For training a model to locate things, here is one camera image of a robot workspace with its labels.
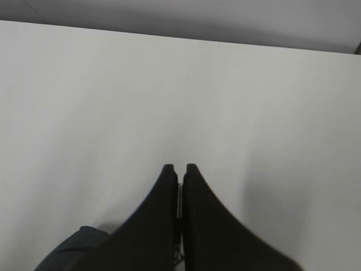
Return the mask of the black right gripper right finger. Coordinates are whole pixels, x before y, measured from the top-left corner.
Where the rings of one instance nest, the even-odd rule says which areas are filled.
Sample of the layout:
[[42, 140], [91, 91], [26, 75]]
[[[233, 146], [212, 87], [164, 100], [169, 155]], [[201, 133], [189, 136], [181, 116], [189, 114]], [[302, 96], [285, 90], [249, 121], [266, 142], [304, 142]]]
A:
[[248, 230], [221, 203], [196, 164], [187, 164], [182, 186], [186, 270], [301, 270]]

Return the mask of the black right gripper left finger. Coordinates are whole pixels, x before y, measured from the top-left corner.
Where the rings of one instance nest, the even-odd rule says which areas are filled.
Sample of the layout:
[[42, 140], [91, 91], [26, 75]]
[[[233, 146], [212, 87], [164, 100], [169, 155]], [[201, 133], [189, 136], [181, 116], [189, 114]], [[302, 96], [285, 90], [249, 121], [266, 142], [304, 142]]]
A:
[[93, 270], [173, 270], [178, 177], [163, 166], [137, 210], [93, 253]]

